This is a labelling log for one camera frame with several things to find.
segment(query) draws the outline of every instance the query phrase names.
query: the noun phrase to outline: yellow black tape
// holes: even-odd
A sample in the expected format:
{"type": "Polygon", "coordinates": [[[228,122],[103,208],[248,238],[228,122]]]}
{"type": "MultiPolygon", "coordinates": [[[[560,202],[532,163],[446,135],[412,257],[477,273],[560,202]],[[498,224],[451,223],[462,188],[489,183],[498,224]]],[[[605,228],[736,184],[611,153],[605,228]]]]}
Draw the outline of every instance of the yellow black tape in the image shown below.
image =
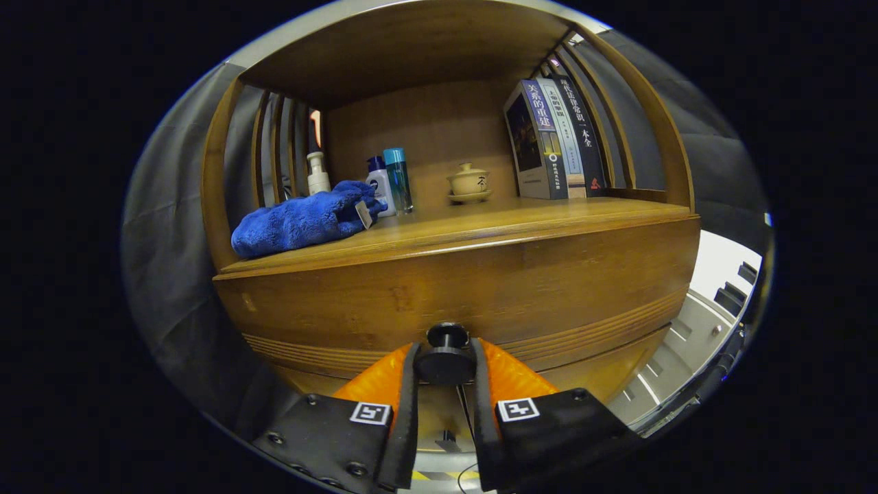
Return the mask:
{"type": "Polygon", "coordinates": [[[463,475],[460,472],[412,472],[412,480],[456,481],[457,476],[460,480],[469,480],[479,478],[479,473],[472,470],[466,470],[463,475]]]}

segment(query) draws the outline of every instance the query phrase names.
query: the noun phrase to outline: towel tag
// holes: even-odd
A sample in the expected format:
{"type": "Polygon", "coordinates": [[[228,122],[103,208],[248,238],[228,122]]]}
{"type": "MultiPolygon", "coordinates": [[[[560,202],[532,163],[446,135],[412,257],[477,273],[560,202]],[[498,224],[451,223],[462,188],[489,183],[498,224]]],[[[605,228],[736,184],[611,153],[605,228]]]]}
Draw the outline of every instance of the towel tag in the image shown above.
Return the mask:
{"type": "Polygon", "coordinates": [[[363,226],[365,226],[366,229],[369,229],[369,227],[372,226],[372,216],[369,214],[369,208],[366,207],[366,201],[361,200],[360,202],[357,202],[354,209],[356,209],[356,213],[359,214],[363,226]]]}

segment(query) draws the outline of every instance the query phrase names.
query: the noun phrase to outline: black knob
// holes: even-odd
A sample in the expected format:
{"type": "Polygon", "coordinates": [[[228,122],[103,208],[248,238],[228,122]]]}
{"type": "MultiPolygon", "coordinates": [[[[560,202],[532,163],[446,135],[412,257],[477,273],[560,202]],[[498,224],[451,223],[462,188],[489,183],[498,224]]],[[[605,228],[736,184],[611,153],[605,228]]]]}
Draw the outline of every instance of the black knob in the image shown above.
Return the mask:
{"type": "Polygon", "coordinates": [[[418,355],[414,368],[430,384],[459,386],[476,374],[476,360],[469,349],[470,335],[457,323],[439,323],[427,331],[432,349],[418,355]]]}

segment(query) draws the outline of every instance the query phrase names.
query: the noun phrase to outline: saucer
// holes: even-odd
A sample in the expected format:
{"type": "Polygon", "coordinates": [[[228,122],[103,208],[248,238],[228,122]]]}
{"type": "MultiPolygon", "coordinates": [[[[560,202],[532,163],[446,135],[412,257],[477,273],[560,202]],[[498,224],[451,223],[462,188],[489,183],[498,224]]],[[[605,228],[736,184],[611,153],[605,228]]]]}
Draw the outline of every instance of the saucer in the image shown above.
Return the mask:
{"type": "Polygon", "coordinates": [[[480,202],[481,200],[487,199],[489,195],[493,193],[493,190],[488,189],[483,193],[473,193],[473,194],[462,194],[462,195],[454,195],[449,194],[448,198],[455,202],[462,202],[464,204],[472,204],[475,202],[480,202]]]}

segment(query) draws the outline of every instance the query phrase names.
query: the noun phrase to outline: wooden cabinet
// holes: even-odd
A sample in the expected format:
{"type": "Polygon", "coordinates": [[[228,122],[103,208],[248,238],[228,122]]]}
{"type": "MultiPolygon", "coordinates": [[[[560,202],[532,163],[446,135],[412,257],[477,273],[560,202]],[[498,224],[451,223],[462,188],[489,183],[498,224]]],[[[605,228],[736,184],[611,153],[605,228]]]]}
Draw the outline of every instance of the wooden cabinet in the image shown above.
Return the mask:
{"type": "MultiPolygon", "coordinates": [[[[598,81],[573,79],[601,93],[598,81]]],[[[612,110],[611,102],[601,104],[612,110]]],[[[616,142],[624,151],[630,136],[611,123],[601,127],[600,144],[616,142]]],[[[248,343],[303,392],[331,394],[386,353],[411,341],[426,344],[433,324],[455,321],[560,388],[585,386],[608,400],[649,359],[686,296],[700,223],[679,133],[633,65],[569,19],[476,0],[369,10],[292,41],[244,71],[208,134],[202,208],[214,285],[248,343]],[[559,51],[584,64],[566,43],[575,33],[607,57],[644,107],[666,190],[636,189],[626,176],[627,188],[611,188],[610,197],[517,196],[502,103],[517,80],[559,51]],[[264,91],[254,123],[254,208],[263,204],[262,160],[271,162],[276,190],[278,157],[287,152],[295,161],[295,136],[279,131],[283,109],[264,115],[269,98],[287,98],[290,111],[321,110],[334,183],[363,179],[367,157],[404,148],[414,213],[381,218],[338,242],[238,258],[223,165],[245,85],[264,91]],[[262,149],[263,132],[271,132],[271,149],[262,149]],[[447,199],[444,178],[464,161],[492,173],[489,201],[447,199]]],[[[633,178],[630,155],[620,155],[633,178]]],[[[604,166],[615,185],[612,167],[604,166]]],[[[422,400],[424,434],[449,422],[462,432],[453,394],[425,387],[422,400]]],[[[425,441],[424,447],[432,444],[425,441]]]]}

